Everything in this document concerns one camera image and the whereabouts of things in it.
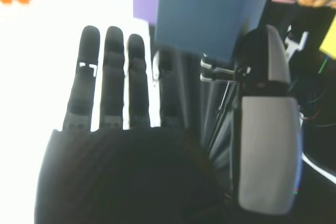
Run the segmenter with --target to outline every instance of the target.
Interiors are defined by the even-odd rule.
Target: green object
[[[323,64],[322,64],[320,70],[319,70],[319,74],[322,73],[322,71],[326,67],[328,60],[329,60],[329,57],[327,56],[326,59],[324,60]]]

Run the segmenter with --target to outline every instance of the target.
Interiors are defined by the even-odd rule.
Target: purple block
[[[144,19],[150,24],[156,24],[158,0],[133,0],[134,18]]]

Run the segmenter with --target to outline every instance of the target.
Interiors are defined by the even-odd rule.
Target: yellow object
[[[336,16],[322,42],[320,50],[333,60],[336,60]]]

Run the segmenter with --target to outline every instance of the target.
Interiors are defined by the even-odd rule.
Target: yellow paper
[[[333,60],[336,60],[336,16],[322,42],[320,50],[330,56]]]

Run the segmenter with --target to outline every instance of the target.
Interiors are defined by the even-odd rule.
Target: blue block
[[[239,35],[256,28],[266,0],[159,0],[159,45],[229,61]]]

